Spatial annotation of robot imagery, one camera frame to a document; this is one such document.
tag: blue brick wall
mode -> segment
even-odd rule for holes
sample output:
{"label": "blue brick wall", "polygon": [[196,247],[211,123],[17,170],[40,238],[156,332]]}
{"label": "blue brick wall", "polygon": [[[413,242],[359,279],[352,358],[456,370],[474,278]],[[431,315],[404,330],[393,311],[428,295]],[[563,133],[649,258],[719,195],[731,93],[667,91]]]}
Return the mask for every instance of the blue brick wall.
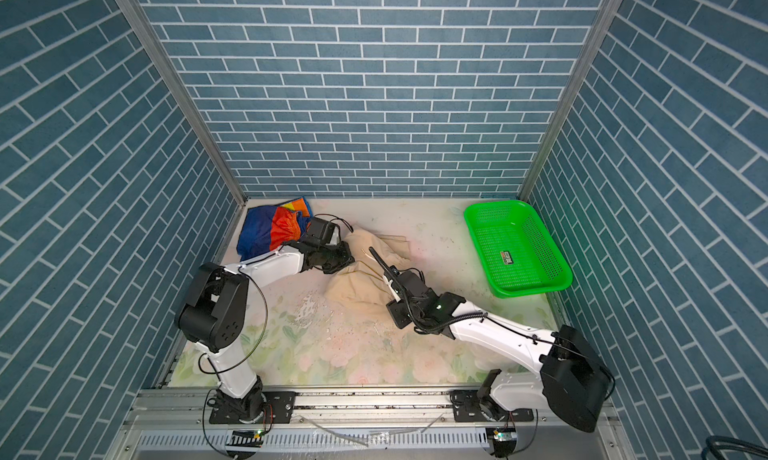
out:
{"label": "blue brick wall", "polygon": [[513,196],[600,0],[139,0],[251,196]]}
{"label": "blue brick wall", "polygon": [[0,458],[91,458],[233,200],[113,0],[0,13]]}
{"label": "blue brick wall", "polygon": [[768,440],[768,0],[624,0],[534,189],[642,458]]}

